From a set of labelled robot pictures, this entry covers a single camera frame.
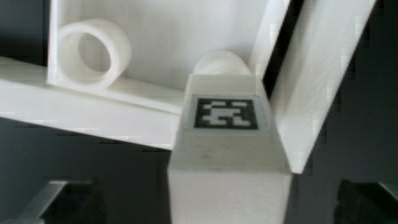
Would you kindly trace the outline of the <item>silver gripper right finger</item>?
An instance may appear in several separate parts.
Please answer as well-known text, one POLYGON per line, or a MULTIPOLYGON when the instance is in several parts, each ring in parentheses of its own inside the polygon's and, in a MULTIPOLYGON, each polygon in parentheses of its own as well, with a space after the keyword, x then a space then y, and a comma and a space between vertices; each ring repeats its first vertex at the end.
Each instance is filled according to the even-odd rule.
POLYGON ((398 224, 398 184, 343 179, 335 224, 398 224))

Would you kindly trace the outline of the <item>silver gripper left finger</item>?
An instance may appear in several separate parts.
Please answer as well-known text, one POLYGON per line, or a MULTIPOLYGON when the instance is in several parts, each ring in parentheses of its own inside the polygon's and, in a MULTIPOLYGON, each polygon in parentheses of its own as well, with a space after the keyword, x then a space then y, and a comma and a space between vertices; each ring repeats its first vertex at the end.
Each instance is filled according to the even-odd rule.
POLYGON ((11 224, 47 224, 47 219, 52 216, 66 218, 75 215, 89 201, 93 192, 93 181, 52 180, 11 224))

